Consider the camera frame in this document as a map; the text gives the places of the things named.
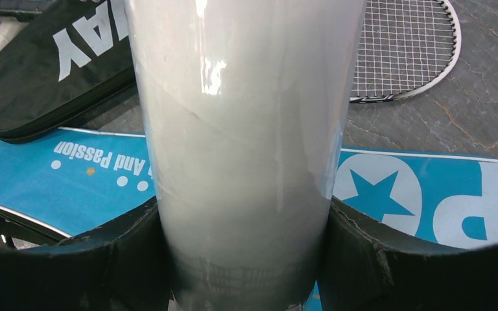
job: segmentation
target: white cylindrical tube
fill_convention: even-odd
[[[285,310],[310,294],[364,10],[126,0],[183,310]]]

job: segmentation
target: racket bag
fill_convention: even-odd
[[[0,139],[24,143],[135,89],[122,0],[58,0],[0,52]]]

